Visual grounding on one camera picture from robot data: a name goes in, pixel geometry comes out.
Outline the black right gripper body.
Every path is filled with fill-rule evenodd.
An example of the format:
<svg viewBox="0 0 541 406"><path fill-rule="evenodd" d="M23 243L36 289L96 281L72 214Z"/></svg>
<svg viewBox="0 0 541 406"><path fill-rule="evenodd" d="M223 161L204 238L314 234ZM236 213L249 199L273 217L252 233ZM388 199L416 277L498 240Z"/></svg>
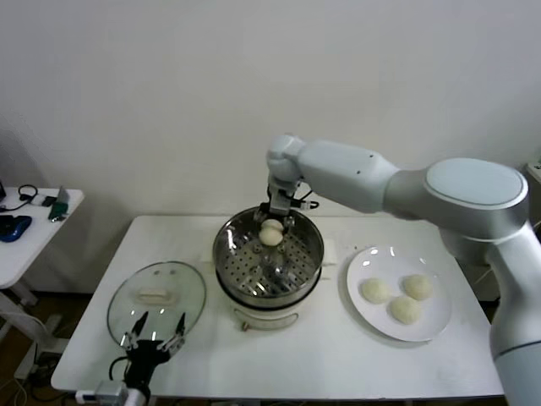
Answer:
<svg viewBox="0 0 541 406"><path fill-rule="evenodd" d="M268 192L270 193L270 214L287 215L292 208L297 208L298 200L295 198L295 194L299 186L299 182L269 179Z"/></svg>

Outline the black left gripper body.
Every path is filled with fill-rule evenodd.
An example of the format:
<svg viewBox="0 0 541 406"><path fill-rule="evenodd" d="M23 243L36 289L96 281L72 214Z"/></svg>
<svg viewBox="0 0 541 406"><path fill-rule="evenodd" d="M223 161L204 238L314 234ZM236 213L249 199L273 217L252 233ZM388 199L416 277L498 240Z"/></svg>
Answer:
<svg viewBox="0 0 541 406"><path fill-rule="evenodd" d="M148 387L158 365L169 360L169 353L162 348L162 340L139 340L136 347L126 351L129 361L125 375L127 387Z"/></svg>

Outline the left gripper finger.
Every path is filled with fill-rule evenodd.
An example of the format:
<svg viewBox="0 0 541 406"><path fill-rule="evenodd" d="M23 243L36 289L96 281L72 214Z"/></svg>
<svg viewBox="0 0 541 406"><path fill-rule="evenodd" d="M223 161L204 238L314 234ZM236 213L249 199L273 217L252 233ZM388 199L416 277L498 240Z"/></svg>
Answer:
<svg viewBox="0 0 541 406"><path fill-rule="evenodd" d="M133 325L129 332L125 332L121 339L121 347L124 349L136 349L138 347L139 335L145 326L148 318L146 311Z"/></svg>
<svg viewBox="0 0 541 406"><path fill-rule="evenodd" d="M162 352L177 352L184 344L184 333L185 333L185 319L186 313L183 312L177 326L175 327L175 332L173 336L162 343L160 350Z"/></svg>

